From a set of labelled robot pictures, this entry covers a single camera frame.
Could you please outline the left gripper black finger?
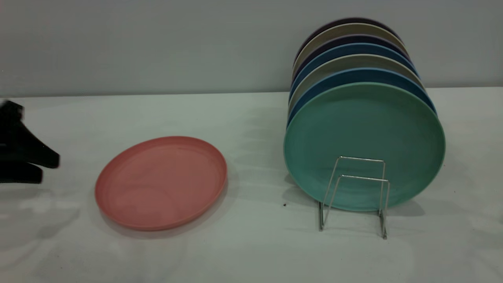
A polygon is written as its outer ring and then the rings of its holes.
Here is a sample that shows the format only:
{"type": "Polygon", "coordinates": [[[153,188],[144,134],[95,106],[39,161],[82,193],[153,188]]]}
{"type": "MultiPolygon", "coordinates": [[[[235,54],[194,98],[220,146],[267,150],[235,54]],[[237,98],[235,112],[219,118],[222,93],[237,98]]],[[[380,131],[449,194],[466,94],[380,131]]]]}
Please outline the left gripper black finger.
{"type": "Polygon", "coordinates": [[[24,107],[5,100],[0,106],[1,160],[27,162],[55,169],[60,155],[39,140],[23,123],[24,107]]]}
{"type": "Polygon", "coordinates": [[[43,170],[36,165],[18,161],[0,161],[0,183],[40,184],[43,170]]]}

